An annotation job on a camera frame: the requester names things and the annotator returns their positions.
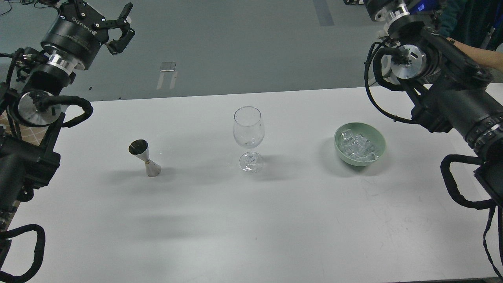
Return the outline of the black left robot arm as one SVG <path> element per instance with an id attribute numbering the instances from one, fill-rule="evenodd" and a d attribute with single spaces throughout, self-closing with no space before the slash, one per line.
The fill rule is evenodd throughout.
<path id="1" fill-rule="evenodd" d="M 135 35 L 127 3 L 117 19 L 106 19 L 84 0 L 42 0 L 58 12 L 43 37 L 41 50 L 21 47 L 2 53 L 10 59 L 1 82 L 0 212 L 1 262 L 14 237 L 36 233 L 33 262 L 22 275 L 1 272 L 2 283 L 25 283 L 36 275 L 44 258 L 46 235 L 38 224 L 9 229 L 18 206 L 30 201 L 59 168 L 54 150 L 62 128 L 75 127 L 93 114 L 86 99 L 61 95 L 73 83 L 76 70 L 88 70 L 101 47 L 111 54 L 124 52 Z"/>

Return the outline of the person forearm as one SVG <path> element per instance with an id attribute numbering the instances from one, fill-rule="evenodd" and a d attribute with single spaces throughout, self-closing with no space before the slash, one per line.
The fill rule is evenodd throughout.
<path id="1" fill-rule="evenodd" d="M 454 46 L 456 46 L 459 50 L 461 50 L 464 54 L 469 56 L 479 65 L 495 69 L 499 72 L 503 72 L 502 52 L 483 50 L 481 48 L 472 47 L 449 37 L 447 37 L 446 39 L 449 41 L 449 43 L 452 43 Z"/>

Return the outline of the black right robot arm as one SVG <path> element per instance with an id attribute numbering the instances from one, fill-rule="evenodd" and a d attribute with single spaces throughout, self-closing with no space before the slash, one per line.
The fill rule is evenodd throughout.
<path id="1" fill-rule="evenodd" d="M 497 215 L 498 249 L 502 249 L 502 105 L 486 88 L 492 74 L 454 43 L 440 36 L 426 15 L 413 15 L 412 0 L 365 0 L 370 19 L 383 21 L 384 35 L 374 42 L 364 63 L 364 87 L 372 105 L 395 122 L 418 124 L 429 132 L 456 129 L 475 156 L 450 154 L 440 169 L 445 187 L 458 204 L 488 209 L 486 237 Z M 372 97 L 369 72 L 390 91 L 405 92 L 413 102 L 411 118 L 383 110 Z M 459 191 L 452 163 L 476 165 L 474 177 L 488 200 L 470 201 Z"/>

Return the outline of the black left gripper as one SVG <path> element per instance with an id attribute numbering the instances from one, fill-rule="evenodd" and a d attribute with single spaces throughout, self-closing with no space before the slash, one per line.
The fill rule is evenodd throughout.
<path id="1" fill-rule="evenodd" d="M 133 6 L 128 2 L 117 19 L 106 20 L 84 0 L 67 0 L 56 8 L 58 17 L 40 45 L 48 53 L 60 50 L 72 55 L 78 61 L 78 70 L 88 70 L 102 45 L 112 55 L 124 52 L 135 35 L 128 20 Z M 121 31 L 121 36 L 108 40 L 108 30 L 115 29 Z"/>

